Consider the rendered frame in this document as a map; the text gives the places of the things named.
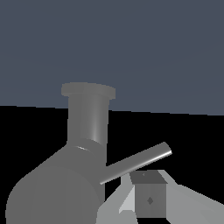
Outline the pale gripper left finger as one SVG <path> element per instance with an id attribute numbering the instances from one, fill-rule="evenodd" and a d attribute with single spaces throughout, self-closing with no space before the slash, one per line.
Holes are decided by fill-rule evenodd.
<path id="1" fill-rule="evenodd" d="M 138 224 L 133 211 L 119 211 L 132 188 L 130 175 L 127 173 L 121 177 L 121 184 L 99 207 L 95 224 Z"/>

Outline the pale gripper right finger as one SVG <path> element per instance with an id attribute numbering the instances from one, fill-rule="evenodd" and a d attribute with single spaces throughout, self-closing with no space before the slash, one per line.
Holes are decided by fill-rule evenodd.
<path id="1" fill-rule="evenodd" d="M 166 172 L 133 171 L 138 219 L 165 219 L 171 224 L 224 224 L 224 205 L 179 185 Z"/>

